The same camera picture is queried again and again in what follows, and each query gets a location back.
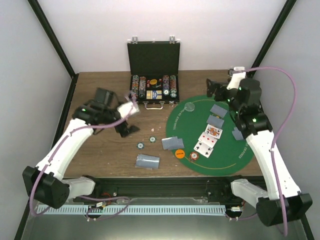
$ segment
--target round green felt mat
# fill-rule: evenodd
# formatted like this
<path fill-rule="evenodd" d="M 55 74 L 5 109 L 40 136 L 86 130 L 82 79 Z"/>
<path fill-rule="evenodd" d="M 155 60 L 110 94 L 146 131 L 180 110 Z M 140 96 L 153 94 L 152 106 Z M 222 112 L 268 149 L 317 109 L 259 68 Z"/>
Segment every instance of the round green felt mat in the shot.
<path fill-rule="evenodd" d="M 186 111 L 185 104 L 192 102 L 194 111 Z M 206 130 L 209 115 L 214 115 L 210 109 L 214 104 L 227 109 L 224 102 L 216 102 L 205 95 L 195 96 L 180 102 L 170 114 L 166 123 L 166 137 L 183 139 L 185 157 L 180 159 L 188 168 L 204 175 L 226 176 L 243 169 L 253 158 L 254 154 L 247 142 L 237 141 L 232 135 L 235 124 L 230 118 L 229 112 L 223 118 L 221 138 L 214 145 L 213 152 L 206 158 L 199 154 L 196 161 L 190 161 L 189 155 L 194 152 L 194 147 L 202 132 Z"/>

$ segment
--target robotic arm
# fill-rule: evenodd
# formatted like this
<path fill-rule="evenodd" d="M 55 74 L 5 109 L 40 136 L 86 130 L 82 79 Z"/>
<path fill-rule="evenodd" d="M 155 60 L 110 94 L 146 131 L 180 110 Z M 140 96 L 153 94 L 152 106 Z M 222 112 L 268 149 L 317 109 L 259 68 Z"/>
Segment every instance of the robotic arm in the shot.
<path fill-rule="evenodd" d="M 116 107 L 111 108 L 115 99 L 117 100 Z M 132 101 L 119 102 L 114 92 L 98 88 L 94 99 L 75 110 L 67 129 L 49 154 L 36 167 L 27 166 L 24 169 L 22 176 L 27 194 L 30 196 L 38 175 L 46 165 L 48 166 L 37 186 L 34 199 L 58 209 L 69 199 L 92 194 L 96 185 L 92 179 L 88 177 L 63 179 L 63 177 L 68 165 L 82 144 L 87 138 L 100 133 L 101 130 L 84 128 L 72 134 L 70 132 L 90 125 L 112 124 L 139 111 L 138 106 L 134 105 Z M 128 127 L 128 123 L 123 121 L 115 126 L 115 130 L 124 138 L 131 133 L 139 131 L 139 128 L 134 125 Z M 54 160 L 49 162 L 49 158 L 53 153 L 55 153 Z"/>
<path fill-rule="evenodd" d="M 245 70 L 235 67 L 234 71 Z M 288 222 L 300 219 L 312 205 L 308 193 L 302 194 L 292 179 L 277 145 L 272 149 L 274 133 L 267 115 L 261 106 L 262 90 L 260 82 L 246 78 L 246 73 L 232 73 L 229 83 L 221 84 L 207 79 L 207 97 L 217 102 L 224 101 L 229 106 L 231 119 L 241 131 L 243 138 L 251 147 L 261 168 L 267 191 L 240 178 L 230 183 L 232 193 L 256 208 L 256 212 L 266 226 L 283 222 L 279 191 L 272 164 L 271 152 L 274 152 L 275 165 L 282 194 L 285 197 L 285 208 Z"/>

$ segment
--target wooden table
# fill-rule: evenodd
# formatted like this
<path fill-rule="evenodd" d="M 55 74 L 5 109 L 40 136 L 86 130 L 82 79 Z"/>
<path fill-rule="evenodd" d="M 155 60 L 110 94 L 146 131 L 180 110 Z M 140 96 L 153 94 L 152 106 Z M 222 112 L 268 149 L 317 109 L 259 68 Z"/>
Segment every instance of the wooden table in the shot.
<path fill-rule="evenodd" d="M 189 97 L 206 94 L 206 79 L 225 82 L 226 70 L 184 70 L 179 71 L 180 101 Z M 129 91 L 130 72 L 81 72 L 72 98 L 66 125 L 75 109 L 94 98 L 96 88 L 112 90 L 118 96 Z M 66 178 L 82 175 L 94 177 L 182 177 L 201 176 L 200 173 L 185 167 L 173 153 L 163 150 L 161 139 L 166 137 L 166 123 L 173 107 L 165 105 L 162 110 L 146 110 L 140 106 L 141 113 L 129 118 L 130 125 L 141 130 L 121 138 L 114 128 L 105 129 L 98 135 L 88 138 L 82 145 L 66 170 Z M 155 143 L 149 142 L 156 136 Z M 137 148 L 144 142 L 143 150 Z M 159 169 L 149 170 L 135 167 L 138 154 L 160 157 Z M 255 158 L 236 173 L 244 176 L 262 175 Z"/>

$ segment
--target gray floor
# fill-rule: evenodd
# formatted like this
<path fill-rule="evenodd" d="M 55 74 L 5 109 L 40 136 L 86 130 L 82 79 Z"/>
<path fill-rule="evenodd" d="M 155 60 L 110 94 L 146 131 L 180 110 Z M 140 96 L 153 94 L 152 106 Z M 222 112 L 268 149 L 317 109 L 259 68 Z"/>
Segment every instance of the gray floor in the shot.
<path fill-rule="evenodd" d="M 254 209 L 248 209 L 250 215 Z M 300 221 L 289 224 L 284 238 L 258 218 L 229 222 L 223 216 L 118 216 L 87 222 L 82 215 L 30 218 L 23 240 L 305 240 Z"/>

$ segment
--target poker chip case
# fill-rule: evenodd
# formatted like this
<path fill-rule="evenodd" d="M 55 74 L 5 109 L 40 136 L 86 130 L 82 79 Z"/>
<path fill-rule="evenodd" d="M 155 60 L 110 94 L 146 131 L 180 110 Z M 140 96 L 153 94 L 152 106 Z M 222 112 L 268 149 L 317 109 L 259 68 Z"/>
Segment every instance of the poker chip case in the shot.
<path fill-rule="evenodd" d="M 146 109 L 178 103 L 180 42 L 174 36 L 169 41 L 138 41 L 133 37 L 127 48 L 131 97 Z M 148 104 L 161 104 L 161 108 L 148 108 Z"/>

